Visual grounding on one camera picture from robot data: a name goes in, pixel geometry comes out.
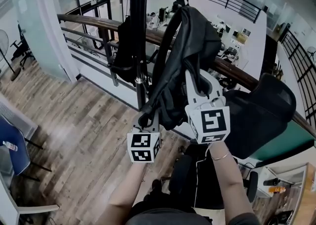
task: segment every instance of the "chair armrest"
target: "chair armrest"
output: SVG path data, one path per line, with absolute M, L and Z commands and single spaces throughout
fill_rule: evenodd
M 250 203 L 253 202 L 256 197 L 257 187 L 258 187 L 258 173 L 250 172 L 248 186 L 247 186 L 248 188 L 247 196 Z
M 169 182 L 169 191 L 173 194 L 179 195 L 186 182 L 189 170 L 192 163 L 192 157 L 182 155 L 175 163 L 174 169 Z
M 10 47 L 12 47 L 12 46 L 15 46 L 16 48 L 18 48 L 18 46 L 17 46 L 17 44 L 16 44 L 16 41 L 14 41 L 14 42 L 11 44 Z

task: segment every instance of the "black backpack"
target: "black backpack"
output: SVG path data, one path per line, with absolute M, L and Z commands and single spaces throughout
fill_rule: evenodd
M 173 36 L 180 26 L 172 51 L 166 61 Z M 148 125 L 156 110 L 159 123 L 166 130 L 187 121 L 188 104 L 185 87 L 185 70 L 194 77 L 199 92 L 207 94 L 209 85 L 199 70 L 208 70 L 221 48 L 221 39 L 211 23 L 195 8 L 184 6 L 173 15 L 165 31 L 153 70 L 149 101 L 139 119 L 142 127 Z

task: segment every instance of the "forearm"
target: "forearm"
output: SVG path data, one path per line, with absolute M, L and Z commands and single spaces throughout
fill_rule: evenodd
M 229 152 L 224 142 L 214 143 L 209 149 L 213 158 L 224 157 Z M 223 197 L 226 223 L 240 214 L 253 213 L 233 156 L 229 153 L 225 158 L 213 162 Z
M 134 163 L 126 178 L 112 193 L 109 204 L 115 206 L 132 207 L 143 181 L 146 163 Z
M 97 225 L 125 224 L 143 181 L 146 165 L 145 163 L 132 164 L 125 179 L 112 193 L 103 214 L 96 223 Z
M 221 158 L 229 152 L 223 141 L 213 143 L 209 150 L 213 158 Z M 240 170 L 230 153 L 224 159 L 215 160 L 213 162 L 218 181 L 220 181 L 222 187 L 229 187 L 230 185 L 238 183 L 242 184 Z

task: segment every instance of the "orange object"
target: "orange object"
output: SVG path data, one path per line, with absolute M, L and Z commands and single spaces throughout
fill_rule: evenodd
M 269 188 L 269 192 L 274 192 L 274 193 L 283 193 L 285 191 L 286 189 L 283 186 L 271 186 Z

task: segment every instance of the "black office chair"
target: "black office chair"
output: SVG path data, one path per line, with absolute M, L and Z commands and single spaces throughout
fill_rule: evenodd
M 205 153 L 207 145 L 191 144 L 184 155 L 174 165 L 169 182 L 170 195 L 191 207 L 203 209 L 223 209 L 224 203 L 217 181 L 216 171 L 210 153 Z M 247 196 L 252 202 L 256 196 L 258 174 L 251 172 L 249 180 L 244 180 Z
M 263 74 L 250 93 L 224 93 L 230 108 L 231 133 L 225 140 L 231 154 L 245 159 L 287 128 L 296 110 L 293 92 L 277 78 Z
M 231 132 L 225 140 L 231 154 L 245 159 L 284 132 L 296 110 L 293 92 L 272 75 L 264 74 L 250 93 L 230 90 L 224 93 L 230 107 Z M 222 209 L 223 199 L 207 146 L 190 145 L 174 166 L 169 190 L 191 206 Z M 256 195 L 258 174 L 251 172 L 244 186 L 252 202 Z
M 26 42 L 23 32 L 21 30 L 20 25 L 18 25 L 19 32 L 20 32 L 20 39 L 21 41 L 17 44 L 16 41 L 14 41 L 10 47 L 15 46 L 16 51 L 13 53 L 13 57 L 11 60 L 14 60 L 20 56 L 22 56 L 22 60 L 20 61 L 20 66 L 22 69 L 24 69 L 24 64 L 28 58 L 34 58 L 32 55 L 32 52 L 30 50 L 30 47 L 28 43 Z

